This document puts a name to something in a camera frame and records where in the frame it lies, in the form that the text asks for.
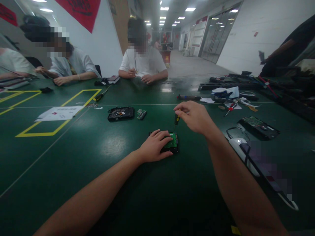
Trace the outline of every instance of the red cable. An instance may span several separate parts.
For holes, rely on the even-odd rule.
[[[258,76],[258,78],[260,80],[262,80],[265,84],[266,84],[266,81],[261,77],[261,76]],[[270,85],[267,85],[267,87],[270,89],[270,91],[276,96],[276,98],[278,98],[278,95],[272,90],[272,88],[270,87]]]

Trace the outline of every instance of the hand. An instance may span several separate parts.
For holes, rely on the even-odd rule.
[[[141,80],[146,83],[146,84],[150,84],[152,83],[153,81],[155,81],[155,79],[153,78],[152,75],[144,75],[142,76]]]
[[[192,131],[204,136],[206,136],[209,130],[215,125],[204,105],[196,102],[182,102],[178,104],[174,110]]]
[[[49,71],[45,67],[37,67],[34,71],[42,75],[46,75],[49,73]]]
[[[54,79],[53,81],[55,82],[56,85],[61,86],[61,85],[71,82],[72,79],[66,76],[66,77],[58,77]]]
[[[158,129],[152,132],[147,140],[136,151],[137,156],[142,159],[143,163],[160,161],[166,157],[172,156],[173,153],[170,151],[160,153],[162,148],[172,140],[173,138],[171,138],[168,131],[160,131]]]
[[[130,69],[128,71],[128,75],[130,78],[135,78],[136,77],[136,70],[134,68]]]

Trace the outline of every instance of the screwdriver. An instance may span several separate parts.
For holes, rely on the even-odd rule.
[[[97,95],[95,98],[93,98],[94,101],[98,102],[99,100],[101,100],[102,97],[104,97],[105,93],[107,92],[107,90],[109,90],[109,88],[111,87],[111,85],[108,87],[108,89],[106,89],[105,92]]]
[[[229,111],[225,114],[224,117],[226,117],[226,115],[227,115],[230,111],[232,111],[236,106],[237,106],[237,103],[232,103],[231,106],[229,107]]]
[[[180,119],[179,115],[175,114],[175,128],[174,128],[174,132],[173,133],[175,133],[175,129],[176,129],[176,126],[178,125],[179,119]]]

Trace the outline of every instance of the person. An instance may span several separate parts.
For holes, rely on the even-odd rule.
[[[160,38],[159,38],[159,37],[157,37],[157,39],[156,39],[156,41],[155,41],[153,47],[154,47],[155,49],[157,49],[157,50],[160,50],[160,49],[162,48],[162,46],[160,45]]]
[[[126,50],[119,68],[121,78],[141,77],[144,83],[150,84],[168,77],[162,55],[148,45],[146,25],[142,19],[129,19],[128,40],[131,47]]]
[[[68,38],[61,33],[54,32],[46,19],[37,16],[25,16],[24,25],[20,28],[25,37],[32,42],[42,43],[54,53],[51,57],[52,67],[47,70],[37,67],[36,73],[54,79],[56,85],[61,86],[72,81],[89,80],[101,77],[91,58],[81,49],[74,47]]]
[[[288,235],[267,196],[210,118],[206,108],[189,101],[180,103],[174,110],[193,132],[205,137],[220,192],[242,235]],[[141,164],[172,156],[171,152],[160,153],[171,140],[168,131],[154,131],[139,149],[68,200],[35,235],[86,234]]]
[[[298,26],[265,61],[260,76],[276,77],[277,67],[287,67],[315,37],[315,15]]]
[[[35,76],[33,66],[17,51],[0,48],[0,80]]]

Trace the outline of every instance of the green workbench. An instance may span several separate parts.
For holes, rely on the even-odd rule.
[[[1,235],[31,235],[82,187],[139,148],[150,131],[173,131],[173,108],[181,102],[178,94],[210,97],[211,93],[198,91],[199,84],[208,79],[174,78],[152,86],[138,78],[121,80],[99,101],[98,108],[103,109],[84,108],[67,122],[34,122],[51,107],[93,103],[93,96],[107,88],[94,86],[94,81],[56,87],[50,80],[38,80],[17,89],[25,92],[0,94]],[[52,93],[38,92],[47,86]],[[225,135],[228,128],[251,115],[281,131],[271,141],[249,137],[257,141],[261,156],[277,164],[283,178],[292,179],[293,200],[300,211],[291,210],[264,181],[257,181],[288,230],[314,228],[315,156],[311,149],[315,148],[315,129],[277,103],[257,96],[262,106],[256,113],[242,106],[223,119],[226,110],[218,104],[205,107]],[[108,109],[115,106],[144,109],[147,115],[143,121],[110,123]],[[231,233],[235,223],[219,192],[206,141],[183,121],[176,132],[179,154],[137,169],[94,230],[105,230],[106,235],[165,235],[185,230]]]

